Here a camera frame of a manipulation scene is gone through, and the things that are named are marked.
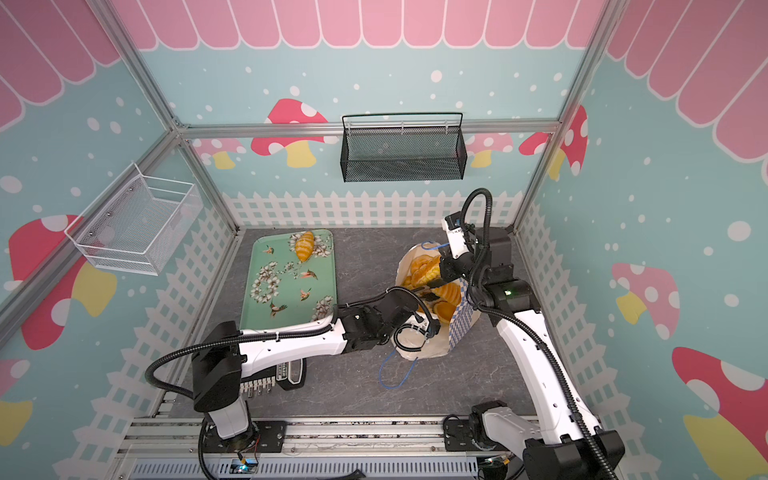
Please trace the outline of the checkered paper bag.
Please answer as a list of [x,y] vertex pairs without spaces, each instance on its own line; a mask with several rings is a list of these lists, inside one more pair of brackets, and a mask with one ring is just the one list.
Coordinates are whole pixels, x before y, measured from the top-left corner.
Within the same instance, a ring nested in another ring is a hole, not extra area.
[[478,320],[480,313],[469,304],[468,282],[459,278],[444,283],[438,272],[442,245],[423,242],[412,247],[398,265],[395,284],[414,292],[424,302],[432,318],[439,322],[437,334],[426,338],[429,326],[424,309],[409,319],[407,328],[392,341],[394,351],[414,364],[450,353]]

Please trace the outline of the small croissant bread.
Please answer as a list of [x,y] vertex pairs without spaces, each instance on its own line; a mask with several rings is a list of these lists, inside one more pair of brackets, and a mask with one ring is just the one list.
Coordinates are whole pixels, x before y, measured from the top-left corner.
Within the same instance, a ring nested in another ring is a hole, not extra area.
[[315,236],[312,231],[302,233],[294,243],[294,252],[300,263],[308,261],[315,249]]

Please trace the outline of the long twisted bread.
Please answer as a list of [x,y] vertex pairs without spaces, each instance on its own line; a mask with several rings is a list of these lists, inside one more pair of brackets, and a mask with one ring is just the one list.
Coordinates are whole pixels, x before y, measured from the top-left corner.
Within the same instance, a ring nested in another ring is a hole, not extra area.
[[445,301],[454,307],[457,307],[462,302],[462,290],[458,283],[452,282],[435,287],[431,292],[439,297],[442,301]]

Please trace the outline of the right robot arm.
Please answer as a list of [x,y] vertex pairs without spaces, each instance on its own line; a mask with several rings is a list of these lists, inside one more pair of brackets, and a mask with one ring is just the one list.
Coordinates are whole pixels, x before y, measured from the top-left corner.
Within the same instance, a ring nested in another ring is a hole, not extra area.
[[481,403],[469,415],[471,439],[482,450],[509,451],[530,479],[614,479],[624,443],[601,426],[576,391],[532,287],[515,277],[513,265],[494,264],[492,208],[491,192],[478,188],[444,219],[449,247],[441,252],[441,275],[466,281],[469,305],[488,316],[511,351],[537,421],[501,401]]

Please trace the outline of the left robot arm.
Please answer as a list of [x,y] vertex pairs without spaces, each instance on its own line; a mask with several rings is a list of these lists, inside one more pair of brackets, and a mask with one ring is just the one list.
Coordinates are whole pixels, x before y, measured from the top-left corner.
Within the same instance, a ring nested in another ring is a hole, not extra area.
[[[321,320],[281,330],[240,330],[224,322],[196,345],[172,351],[154,360],[145,370],[146,382],[158,389],[192,400],[218,438],[238,446],[257,437],[256,426],[240,385],[254,375],[283,363],[316,356],[335,356],[370,350],[394,342],[405,330],[425,341],[440,330],[440,322],[418,294],[394,286],[372,298],[332,308]],[[157,376],[164,365],[192,358],[193,387],[185,389]]]

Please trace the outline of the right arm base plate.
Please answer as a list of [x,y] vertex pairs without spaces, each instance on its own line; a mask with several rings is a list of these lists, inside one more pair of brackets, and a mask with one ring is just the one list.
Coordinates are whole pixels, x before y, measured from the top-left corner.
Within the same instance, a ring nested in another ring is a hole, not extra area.
[[506,451],[521,455],[525,449],[525,430],[509,418],[462,418],[449,415],[442,421],[445,450],[448,452]]

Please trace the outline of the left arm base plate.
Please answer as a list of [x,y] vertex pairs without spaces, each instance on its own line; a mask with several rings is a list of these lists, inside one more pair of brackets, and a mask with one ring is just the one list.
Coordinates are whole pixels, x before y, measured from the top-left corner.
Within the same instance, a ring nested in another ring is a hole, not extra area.
[[252,421],[243,433],[229,439],[222,439],[216,427],[208,422],[203,434],[204,453],[262,454],[280,453],[286,438],[285,421]]

